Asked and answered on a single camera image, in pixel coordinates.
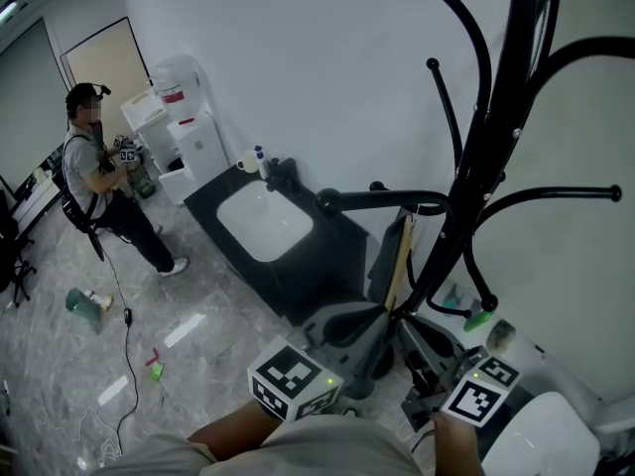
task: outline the door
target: door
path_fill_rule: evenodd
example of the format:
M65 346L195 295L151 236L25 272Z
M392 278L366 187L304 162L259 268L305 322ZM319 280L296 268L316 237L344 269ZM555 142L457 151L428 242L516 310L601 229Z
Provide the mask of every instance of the door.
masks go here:
M112 91L101 102L106 146L112 148L117 134L132 137L121 105L148 89L148 72L128 18L75 46L63 55L62 61L73 85L81 82L105 84Z

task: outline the bottle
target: bottle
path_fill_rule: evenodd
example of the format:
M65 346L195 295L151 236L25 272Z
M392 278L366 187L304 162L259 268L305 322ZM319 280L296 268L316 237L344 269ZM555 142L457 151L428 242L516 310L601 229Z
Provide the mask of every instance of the bottle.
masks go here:
M267 159L265 159L265 152L263 152L261 146L255 147L254 151L256 152L256 164L258 165L260 177L262 179L267 179L269 177L269 163L267 162Z

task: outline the black strap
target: black strap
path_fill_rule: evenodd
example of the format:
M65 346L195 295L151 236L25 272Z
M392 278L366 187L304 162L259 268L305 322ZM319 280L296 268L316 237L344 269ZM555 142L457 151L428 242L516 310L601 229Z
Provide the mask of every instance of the black strap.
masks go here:
M63 175L63 180L66 183L66 190L68 190L68 181L66 180L66 173L64 172L64 163L65 163L64 154L66 153L66 147L68 146L68 143L70 143L75 138L82 138L90 142L87 136L84 136L83 134L75 134L74 136L70 136L70 139L66 141L66 143L64 144L63 150L62 150L62 175ZM68 195L74 198L74 196L70 193L70 190L68 190ZM99 200L99 195L97 194L97 192L93 192L92 198L90 200L90 204L88 205L88 209L86 210L86 218L88 219L88 221L90 221L90 216L92 215L92 212L95 210L95 206L97 206L98 200Z

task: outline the green object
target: green object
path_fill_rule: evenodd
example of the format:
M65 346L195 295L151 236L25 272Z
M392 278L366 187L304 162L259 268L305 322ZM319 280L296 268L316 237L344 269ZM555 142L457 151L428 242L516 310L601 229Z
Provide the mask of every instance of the green object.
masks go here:
M143 199L150 197L156 190L155 185L148 176L148 172L146 172L143 166L132 173L130 178L132 188L134 188Z
M458 300L455 297L453 297L453 298L450 298L450 299L446 299L444 301L444 308L451 308L453 310L457 310L457 309L460 308L460 304L458 303ZM444 314L444 316L445 317L453 317L453 315L449 314L449 313Z
M77 288L66 295L66 310L88 320L95 329L101 321L101 308Z
M152 379L153 381L159 381L163 374L163 363L155 363L152 366Z
M492 315L494 315L494 312L486 312L485 310L482 310L477 315L473 315L470 319L465 320L463 331L469 333L478 326L482 326L491 318Z

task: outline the sink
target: sink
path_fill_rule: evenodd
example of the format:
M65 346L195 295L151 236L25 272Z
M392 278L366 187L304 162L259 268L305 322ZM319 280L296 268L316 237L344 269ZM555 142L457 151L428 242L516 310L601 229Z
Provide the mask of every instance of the sink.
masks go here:
M483 460L487 476L592 476L599 442L556 392L540 395L507 424Z
M256 261L276 261L307 236L313 220L277 191L256 180L225 199L216 217Z

